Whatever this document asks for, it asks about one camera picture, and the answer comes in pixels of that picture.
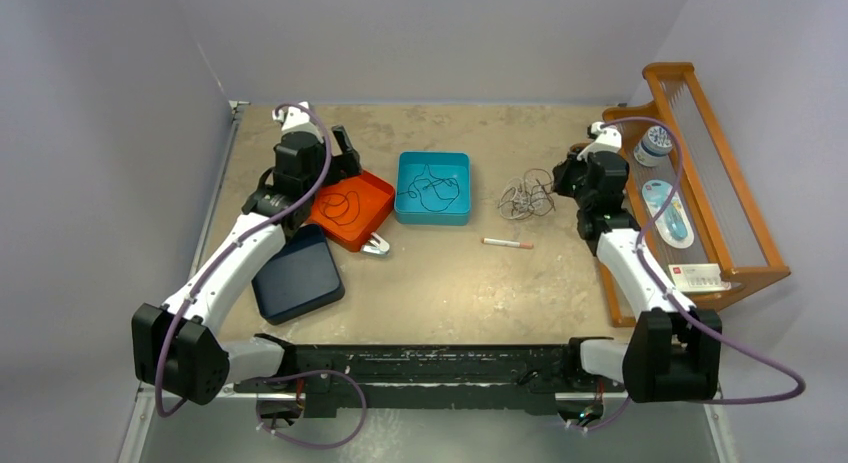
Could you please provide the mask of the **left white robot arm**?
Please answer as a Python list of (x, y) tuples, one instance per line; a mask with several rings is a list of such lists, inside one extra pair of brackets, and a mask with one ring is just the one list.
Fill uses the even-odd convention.
[(285, 342), (256, 335), (221, 344), (217, 334), (248, 284), (309, 218), (316, 193), (361, 173), (346, 129), (337, 125), (330, 133), (338, 155), (310, 123), (284, 131), (274, 166), (262, 174), (213, 256), (164, 303), (144, 303), (134, 313), (135, 374), (153, 386), (159, 415), (176, 411), (165, 406), (165, 393), (205, 405), (227, 384), (260, 378), (284, 392), (297, 382), (298, 365), (284, 356)]

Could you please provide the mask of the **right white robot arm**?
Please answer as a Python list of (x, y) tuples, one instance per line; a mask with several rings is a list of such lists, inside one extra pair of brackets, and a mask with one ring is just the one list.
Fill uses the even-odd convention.
[(718, 390), (722, 323), (677, 290), (624, 208), (629, 165), (609, 151), (572, 150), (553, 170), (554, 190), (578, 205), (579, 236), (613, 277), (637, 318), (628, 342), (574, 337), (561, 375), (576, 390), (599, 377), (621, 383), (636, 403), (706, 401)]

